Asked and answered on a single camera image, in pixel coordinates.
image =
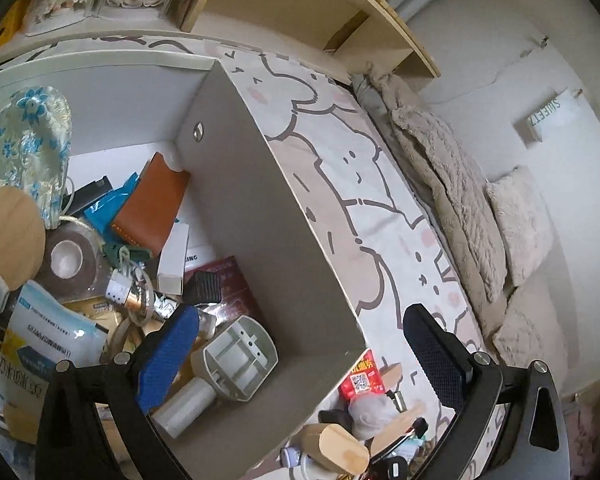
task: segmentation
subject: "round wooden board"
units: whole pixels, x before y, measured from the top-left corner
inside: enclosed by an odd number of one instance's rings
[[[15,187],[0,188],[0,275],[16,290],[32,279],[45,254],[45,224],[38,206]]]

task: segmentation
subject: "blue plastic packet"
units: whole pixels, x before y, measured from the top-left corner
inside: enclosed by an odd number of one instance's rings
[[[109,225],[125,205],[126,199],[134,192],[139,180],[140,177],[137,173],[132,174],[122,187],[109,191],[95,204],[84,210],[84,215],[89,223],[107,243],[120,242],[120,238]]]

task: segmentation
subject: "beige blanket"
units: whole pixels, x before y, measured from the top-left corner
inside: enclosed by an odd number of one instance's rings
[[[405,160],[430,189],[440,228],[456,261],[459,278],[472,303],[485,339],[504,318],[502,295],[507,273],[504,245],[482,188],[476,162],[456,141],[448,124],[413,106],[413,92],[395,75],[371,73],[368,80],[390,114],[390,139],[379,128],[398,164]]]

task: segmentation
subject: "qr code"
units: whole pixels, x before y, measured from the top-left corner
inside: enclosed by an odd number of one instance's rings
[[[371,384],[369,384],[369,378],[366,376],[366,373],[362,372],[361,374],[354,374],[350,376],[350,378],[353,389],[357,394],[371,389]]]

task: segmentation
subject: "storage box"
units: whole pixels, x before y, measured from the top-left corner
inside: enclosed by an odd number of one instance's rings
[[[118,187],[160,151],[192,176],[178,212],[190,235],[206,239],[218,257],[235,255],[280,362],[249,402],[209,409],[166,441],[194,479],[240,478],[304,424],[365,352],[323,248],[214,59],[128,50],[53,55],[2,70],[0,105],[17,89],[41,85],[71,104],[69,176],[77,188],[104,174]]]

